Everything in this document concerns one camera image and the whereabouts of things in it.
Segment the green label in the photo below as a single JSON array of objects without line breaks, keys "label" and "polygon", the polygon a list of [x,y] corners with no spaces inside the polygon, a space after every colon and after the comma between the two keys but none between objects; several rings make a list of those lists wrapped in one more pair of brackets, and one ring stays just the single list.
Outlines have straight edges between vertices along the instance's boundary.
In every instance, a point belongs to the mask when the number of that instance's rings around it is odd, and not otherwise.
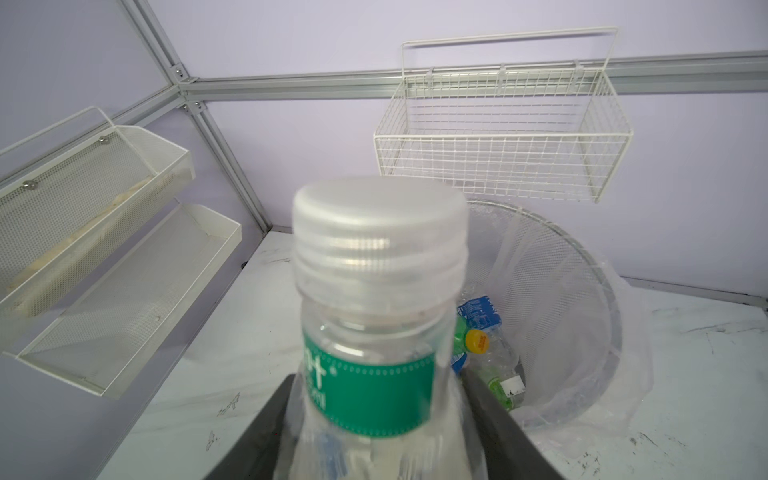
[{"label": "green label", "polygon": [[435,355],[396,365],[364,365],[322,351],[304,335],[304,378],[328,420],[358,435],[402,435],[429,419]]}]

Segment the white bottle cap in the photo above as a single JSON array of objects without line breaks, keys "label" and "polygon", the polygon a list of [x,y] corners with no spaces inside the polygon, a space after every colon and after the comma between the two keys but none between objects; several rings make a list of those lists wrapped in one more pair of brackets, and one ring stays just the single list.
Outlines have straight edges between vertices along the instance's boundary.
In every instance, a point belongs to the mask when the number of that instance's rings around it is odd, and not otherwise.
[{"label": "white bottle cap", "polygon": [[414,313],[453,300],[467,264],[458,189],[407,177],[321,181],[293,199],[296,286],[355,313]]}]

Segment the white wire basket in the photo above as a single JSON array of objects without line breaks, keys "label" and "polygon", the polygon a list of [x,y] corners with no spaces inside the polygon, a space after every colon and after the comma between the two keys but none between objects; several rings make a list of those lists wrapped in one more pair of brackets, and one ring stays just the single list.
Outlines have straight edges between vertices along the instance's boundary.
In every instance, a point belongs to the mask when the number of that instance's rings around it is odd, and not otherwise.
[{"label": "white wire basket", "polygon": [[95,395],[122,395],[240,243],[241,231],[207,207],[178,205],[18,360]]},{"label": "white wire basket", "polygon": [[[426,177],[466,194],[597,203],[632,138],[605,68],[616,28],[408,41],[402,82],[373,140],[381,175]],[[610,35],[599,62],[430,68],[406,49]]]},{"label": "white wire basket", "polygon": [[0,185],[0,349],[136,233],[194,179],[190,153],[86,109],[0,152],[16,161],[100,126]]}]

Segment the white marble table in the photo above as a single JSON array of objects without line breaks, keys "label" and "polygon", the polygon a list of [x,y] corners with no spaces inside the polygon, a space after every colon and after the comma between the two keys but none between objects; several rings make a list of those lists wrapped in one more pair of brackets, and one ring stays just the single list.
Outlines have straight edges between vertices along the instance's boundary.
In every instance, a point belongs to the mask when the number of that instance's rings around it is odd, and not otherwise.
[{"label": "white marble table", "polygon": [[[99,480],[203,478],[301,357],[292,236],[269,233]],[[625,438],[579,458],[569,479],[768,478],[768,319],[761,310],[638,290],[652,310],[654,389]]]}]

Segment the clear plastic bag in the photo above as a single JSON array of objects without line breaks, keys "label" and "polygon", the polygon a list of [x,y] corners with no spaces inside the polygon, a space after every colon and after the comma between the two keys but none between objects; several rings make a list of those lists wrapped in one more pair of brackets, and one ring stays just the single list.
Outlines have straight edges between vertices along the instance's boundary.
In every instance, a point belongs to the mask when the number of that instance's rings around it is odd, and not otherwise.
[{"label": "clear plastic bag", "polygon": [[488,295],[521,357],[512,417],[544,450],[579,455],[621,435],[653,384],[647,316],[604,261],[520,207],[471,200],[462,298]]}]

